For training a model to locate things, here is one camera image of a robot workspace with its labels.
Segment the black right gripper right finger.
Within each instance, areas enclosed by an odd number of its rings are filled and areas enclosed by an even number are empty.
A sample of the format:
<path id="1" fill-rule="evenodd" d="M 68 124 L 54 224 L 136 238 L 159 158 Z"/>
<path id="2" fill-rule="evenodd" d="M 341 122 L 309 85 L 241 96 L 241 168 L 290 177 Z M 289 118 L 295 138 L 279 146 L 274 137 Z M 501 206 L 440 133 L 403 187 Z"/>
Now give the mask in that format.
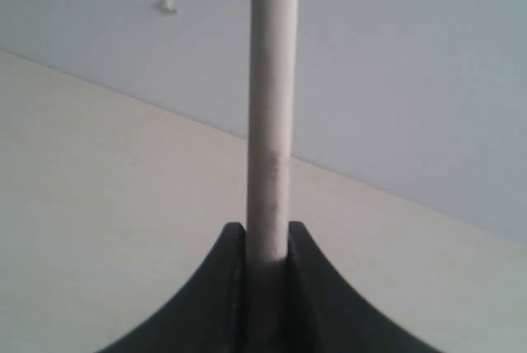
<path id="1" fill-rule="evenodd" d="M 289 223 L 289 352 L 437 352 L 360 295 L 299 221 Z"/>

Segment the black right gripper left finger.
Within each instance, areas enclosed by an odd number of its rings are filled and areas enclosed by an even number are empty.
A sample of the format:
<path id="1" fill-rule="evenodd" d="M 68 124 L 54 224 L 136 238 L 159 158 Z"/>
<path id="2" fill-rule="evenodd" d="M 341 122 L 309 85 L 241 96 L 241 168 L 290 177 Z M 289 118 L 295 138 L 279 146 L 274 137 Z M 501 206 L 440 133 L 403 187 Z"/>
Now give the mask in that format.
<path id="1" fill-rule="evenodd" d="M 227 223 L 183 287 L 103 352 L 238 352 L 245 229 Z"/>

